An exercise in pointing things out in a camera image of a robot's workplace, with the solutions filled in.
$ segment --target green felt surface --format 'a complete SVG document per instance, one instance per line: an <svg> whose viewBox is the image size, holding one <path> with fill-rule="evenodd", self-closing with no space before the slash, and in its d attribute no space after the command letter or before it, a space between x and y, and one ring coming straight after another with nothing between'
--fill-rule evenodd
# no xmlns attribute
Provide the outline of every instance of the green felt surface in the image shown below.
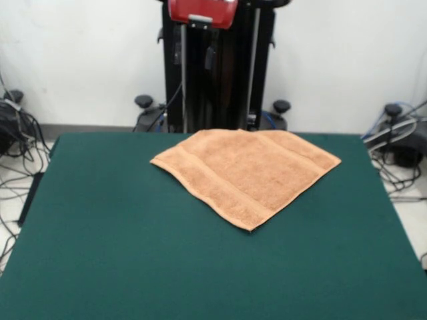
<svg viewBox="0 0 427 320"><path fill-rule="evenodd" d="M62 136L0 318L427 319L427 278L359 138L302 136L342 164L252 233L148 163L185 135Z"/></svg>

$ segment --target towel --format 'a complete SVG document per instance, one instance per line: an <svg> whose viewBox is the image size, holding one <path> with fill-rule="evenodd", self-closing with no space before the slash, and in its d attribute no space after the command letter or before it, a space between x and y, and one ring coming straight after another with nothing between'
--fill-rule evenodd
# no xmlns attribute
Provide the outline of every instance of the towel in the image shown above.
<svg viewBox="0 0 427 320"><path fill-rule="evenodd" d="M287 131L213 129L150 162L225 220L253 231L341 161Z"/></svg>

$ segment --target black knob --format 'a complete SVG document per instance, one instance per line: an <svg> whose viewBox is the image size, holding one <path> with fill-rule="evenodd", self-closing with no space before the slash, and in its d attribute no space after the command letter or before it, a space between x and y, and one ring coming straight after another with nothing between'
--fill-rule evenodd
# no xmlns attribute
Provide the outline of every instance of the black knob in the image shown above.
<svg viewBox="0 0 427 320"><path fill-rule="evenodd" d="M386 105L384 109L386 111L386 114L391 118L396 118L402 113L402 107L395 103Z"/></svg>
<svg viewBox="0 0 427 320"><path fill-rule="evenodd" d="M149 95L138 95L135 98L135 103L139 105L140 108L147 109L153 104L153 98L151 98Z"/></svg>
<svg viewBox="0 0 427 320"><path fill-rule="evenodd" d="M291 109L291 104L285 100L277 100L273 103L273 108L280 115Z"/></svg>
<svg viewBox="0 0 427 320"><path fill-rule="evenodd" d="M24 93L20 90L10 90L9 92L5 92L3 99L11 100L15 103L20 103L22 98L24 98Z"/></svg>

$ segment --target white wall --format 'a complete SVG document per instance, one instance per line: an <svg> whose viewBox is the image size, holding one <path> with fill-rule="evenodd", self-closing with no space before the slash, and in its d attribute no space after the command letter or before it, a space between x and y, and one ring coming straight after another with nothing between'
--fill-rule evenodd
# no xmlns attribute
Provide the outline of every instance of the white wall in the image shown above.
<svg viewBox="0 0 427 320"><path fill-rule="evenodd" d="M132 126L164 100L161 3L0 0L0 66L41 123ZM382 106L427 97L427 1L294 0L278 10L264 107L290 129L361 133Z"/></svg>

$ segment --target gray cable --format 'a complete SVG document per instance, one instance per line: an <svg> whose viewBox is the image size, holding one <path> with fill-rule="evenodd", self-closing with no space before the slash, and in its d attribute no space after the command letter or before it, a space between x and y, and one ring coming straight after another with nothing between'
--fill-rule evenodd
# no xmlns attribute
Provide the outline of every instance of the gray cable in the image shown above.
<svg viewBox="0 0 427 320"><path fill-rule="evenodd" d="M421 261L421 263L422 263L422 260L423 260L425 257L427 257L427 253L423 254L423 255L420 257L420 261Z"/></svg>
<svg viewBox="0 0 427 320"><path fill-rule="evenodd" d="M5 84L5 81L3 80L3 76L2 76L2 74L1 74L1 69L0 69L0 83L1 83L1 86L3 87L3 90L9 95L9 97L12 99L12 101L13 102L16 102L15 101L15 97L14 96L12 96L12 94L10 93L10 91L9 90L7 90L7 87L6 87L6 84Z"/></svg>
<svg viewBox="0 0 427 320"><path fill-rule="evenodd" d="M404 134L402 134L398 137L395 137L395 138L391 139L390 141L381 142L381 143L369 148L369 152L373 152L375 150L378 150L379 148L385 147L389 143L395 143L397 141L400 141L400 140L403 140L403 139L409 137L411 134L413 134L415 132L417 124L418 124L418 121L414 122L412 128L410 130L408 130L408 132L405 132Z"/></svg>
<svg viewBox="0 0 427 320"><path fill-rule="evenodd" d="M24 199L22 197L24 195L27 195L28 193L20 195L18 192L16 192L15 190L13 190L12 188L10 188L10 187L7 186L6 182L3 180L3 178L1 177L1 175L0 175L0 182L1 182L2 185L6 186L7 190L9 190L10 192L16 194L16 197L19 197L20 200L21 200L21 202L24 203ZM1 200L10 200L10 199L15 199L16 197L8 197L8 198L0 198L0 199Z"/></svg>
<svg viewBox="0 0 427 320"><path fill-rule="evenodd" d="M375 139L377 139L377 138L379 138L379 137L381 137L381 136L383 136L383 135L386 135L387 133L389 133L389 132L390 132L390 131L392 131L392 130L399 129L399 128L405 127L405 126L407 126L407 125L413 125L413 124L414 124L414 123L416 123L416 122L425 122L425 121L427 121L427 118L421 118L421 119L409 119L409 120L406 120L406 121L403 121L403 122L397 123L397 124L396 124L396 125L394 125L392 128L384 129L384 130L382 130L382 131L378 132L377 134L375 134L375 135L373 135L373 136L371 136L371 137L369 137L369 138L364 139L364 140L363 140L363 142L364 142L364 143L371 142L372 140L375 140Z"/></svg>

